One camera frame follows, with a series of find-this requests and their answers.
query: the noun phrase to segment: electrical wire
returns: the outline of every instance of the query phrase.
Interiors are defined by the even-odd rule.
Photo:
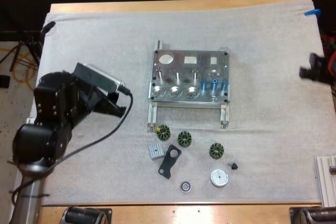
[[[7,52],[7,55],[14,54],[15,49],[17,47],[18,46],[14,47],[12,49],[0,48],[0,51]],[[18,58],[17,61],[14,63],[12,76],[13,76],[13,79],[15,81],[17,81],[18,83],[26,83],[28,88],[30,90],[34,91],[34,88],[32,87],[32,85],[29,82],[34,78],[37,69],[35,68],[36,65],[34,64],[34,61],[28,58],[29,55],[30,55],[30,52],[26,53],[25,55],[18,53],[18,56],[20,56],[21,58]],[[26,72],[25,72],[25,80],[20,80],[19,78],[16,77],[16,72],[15,71],[16,71],[17,64],[21,64],[21,65],[24,65],[24,66],[27,67]],[[29,71],[30,71],[31,68],[33,69],[33,74],[32,74],[31,77],[29,77]]]
[[[30,60],[28,58],[29,55],[30,55],[30,52],[28,52],[25,55],[23,55],[22,58],[17,59],[17,61],[14,63],[13,72],[12,72],[12,76],[13,76],[14,80],[16,80],[18,83],[27,83],[28,87],[30,85],[29,81],[36,74],[36,69],[34,68],[36,65],[34,65],[34,61],[33,60]],[[25,80],[20,80],[19,78],[16,77],[16,66],[17,66],[17,64],[21,64],[20,62],[23,61],[24,59],[27,59],[29,61],[29,64],[30,64],[30,66],[25,65],[25,66],[27,66],[26,75],[29,73],[29,71],[30,71],[31,68],[33,69],[33,74],[32,74],[32,76],[30,78],[25,78]]]
[[[77,149],[77,150],[75,150],[75,151],[69,153],[68,155],[66,155],[66,156],[64,156],[63,158],[61,158],[61,159],[59,159],[58,161],[56,161],[53,165],[51,165],[49,168],[47,168],[47,169],[46,169],[43,173],[41,173],[39,176],[37,176],[37,177],[33,178],[32,180],[27,181],[26,183],[23,183],[22,185],[18,186],[18,187],[13,191],[13,193],[12,193],[12,203],[13,203],[13,205],[15,206],[15,204],[16,204],[15,196],[16,196],[16,195],[19,196],[19,193],[20,193],[20,191],[21,191],[23,188],[25,188],[25,187],[27,187],[27,186],[30,186],[30,185],[31,185],[32,183],[34,183],[35,181],[37,181],[37,180],[43,178],[45,175],[49,174],[49,173],[50,173],[50,172],[51,172],[57,165],[59,165],[60,163],[64,162],[64,161],[67,160],[68,158],[74,156],[75,154],[77,154],[77,153],[79,153],[79,152],[81,152],[81,151],[83,151],[83,150],[85,150],[85,149],[87,149],[87,148],[89,148],[89,147],[94,146],[95,144],[98,144],[98,143],[102,142],[103,140],[107,139],[107,138],[110,137],[112,134],[114,134],[114,133],[120,128],[120,126],[122,125],[122,123],[125,121],[126,117],[127,117],[128,114],[130,113],[130,110],[131,110],[131,108],[132,108],[132,106],[133,106],[133,95],[132,95],[132,93],[129,92],[127,95],[128,95],[128,96],[130,97],[130,99],[131,99],[131,101],[130,101],[130,105],[129,105],[129,107],[128,107],[128,109],[127,109],[127,111],[126,111],[124,117],[120,120],[120,122],[118,123],[118,125],[117,125],[111,132],[109,132],[109,133],[106,134],[105,136],[99,138],[98,140],[96,140],[96,141],[94,141],[94,142],[91,142],[91,143],[89,143],[89,144],[87,144],[87,145],[84,145],[84,146],[82,146],[81,148],[79,148],[79,149]]]

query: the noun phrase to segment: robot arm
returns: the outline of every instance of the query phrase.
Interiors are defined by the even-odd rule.
[[[131,104],[117,127],[132,106],[132,94],[121,81],[80,63],[73,73],[55,72],[41,78],[34,90],[35,122],[22,125],[13,140],[12,163],[21,171],[23,180],[22,188],[13,194],[17,198],[12,224],[37,223],[41,197],[45,196],[45,177],[63,158],[76,125],[92,111],[120,118],[125,114],[126,108],[116,105],[118,91],[131,96]]]

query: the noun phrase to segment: tripod leg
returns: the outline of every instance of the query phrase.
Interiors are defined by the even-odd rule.
[[[5,60],[7,59],[7,57],[16,49],[18,48],[19,45],[13,47],[1,60],[0,60],[0,64]]]
[[[26,47],[28,47],[29,52],[31,53],[31,56],[33,57],[33,59],[35,60],[36,65],[40,65],[40,57],[41,57],[41,51],[39,50],[38,45],[35,45],[35,47],[33,47],[33,45],[31,44],[33,38],[31,38],[31,41],[29,43],[26,43]]]
[[[14,56],[14,59],[13,59],[13,61],[12,61],[12,65],[10,66],[10,69],[9,69],[10,72],[13,71],[14,64],[16,63],[17,57],[19,56],[19,53],[20,53],[20,50],[21,50],[21,46],[22,46],[22,45],[23,45],[22,42],[19,41],[19,45],[17,45],[16,51],[15,51],[15,56]]]

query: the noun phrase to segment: black metal bracket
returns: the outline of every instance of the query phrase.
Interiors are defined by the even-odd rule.
[[[112,224],[112,208],[95,208],[95,209],[104,212],[106,214],[108,224]]]
[[[335,224],[336,207],[291,207],[291,224]]]
[[[174,150],[177,151],[177,155],[173,155],[172,151]],[[158,171],[159,174],[169,179],[171,177],[170,169],[173,167],[173,165],[175,164],[176,160],[179,158],[181,153],[182,152],[179,148],[171,144],[166,152],[166,155],[164,156],[162,164],[160,165]]]

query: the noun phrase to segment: blue clip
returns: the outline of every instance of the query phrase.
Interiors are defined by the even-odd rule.
[[[311,15],[316,15],[316,18],[318,19],[321,15],[321,9],[309,10],[305,13],[305,16],[311,16]]]

